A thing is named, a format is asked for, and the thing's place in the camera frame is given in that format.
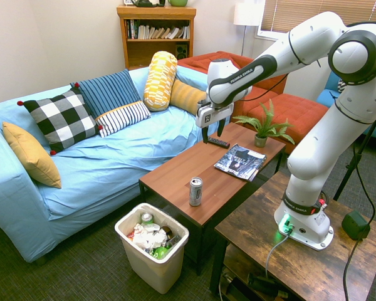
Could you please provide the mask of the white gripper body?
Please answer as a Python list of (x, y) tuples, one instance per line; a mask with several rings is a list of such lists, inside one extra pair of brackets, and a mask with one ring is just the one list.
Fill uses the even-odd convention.
[(208, 127), (210, 124), (223, 120), (233, 113), (234, 104), (227, 107), (216, 108), (216, 105), (208, 100), (201, 100), (197, 103), (196, 125), (200, 128)]

